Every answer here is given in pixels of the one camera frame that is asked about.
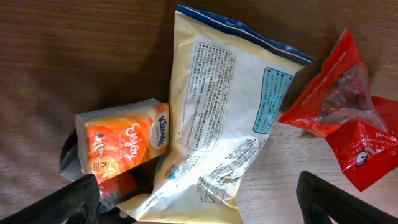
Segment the wooden surface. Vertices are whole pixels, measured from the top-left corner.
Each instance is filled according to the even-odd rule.
[[[68,184],[58,174],[73,115],[148,98],[167,101],[178,1],[0,1],[0,218]],[[396,1],[186,1],[239,20],[318,59],[294,79],[282,111],[320,69],[344,27],[371,93],[398,100]],[[302,223],[295,186],[309,170],[398,216],[398,174],[359,193],[323,139],[275,124],[237,195],[246,223]]]

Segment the trash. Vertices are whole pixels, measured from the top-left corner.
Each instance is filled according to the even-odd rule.
[[[353,34],[344,30],[322,71],[314,77],[279,122],[324,138],[349,120],[388,131],[371,101],[368,72]]]
[[[152,191],[157,162],[153,158],[165,154],[168,149],[167,104],[146,100],[79,114],[75,122],[80,163],[76,163],[76,156],[73,156],[74,146],[67,152],[70,154],[68,157],[74,158],[68,159],[73,163],[67,166],[65,159],[68,157],[65,157],[63,170],[66,167],[67,170],[76,170],[76,164],[80,164],[84,174],[94,174],[101,203],[108,209],[139,193]],[[62,172],[70,180],[83,175],[75,173]]]
[[[170,147],[154,191],[118,207],[140,221],[242,223],[233,198],[295,73],[313,59],[243,23],[175,12]]]
[[[398,167],[398,102],[375,96],[372,101],[389,132],[352,120],[325,138],[344,175],[359,191]]]

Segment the cartoon bee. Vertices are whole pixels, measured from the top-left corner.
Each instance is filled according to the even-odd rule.
[[[176,173],[180,172],[180,169],[176,165],[170,166],[170,168],[167,169],[164,178],[172,180],[175,179]]]

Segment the brown wood surface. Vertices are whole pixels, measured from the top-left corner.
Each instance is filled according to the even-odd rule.
[[[73,115],[148,98],[167,101],[178,1],[0,1],[0,218],[68,184],[58,174]],[[398,100],[397,1],[186,1],[239,20],[318,62],[294,79],[282,110],[320,69],[344,27],[371,93]],[[302,223],[295,186],[309,170],[398,216],[398,174],[359,193],[323,139],[275,124],[237,195],[246,223]]]

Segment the blue label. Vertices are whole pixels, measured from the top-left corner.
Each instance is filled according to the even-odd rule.
[[[276,113],[279,111],[286,91],[292,83],[293,76],[272,68],[264,70],[262,78],[261,102],[257,112],[253,131],[255,133],[269,134]]]

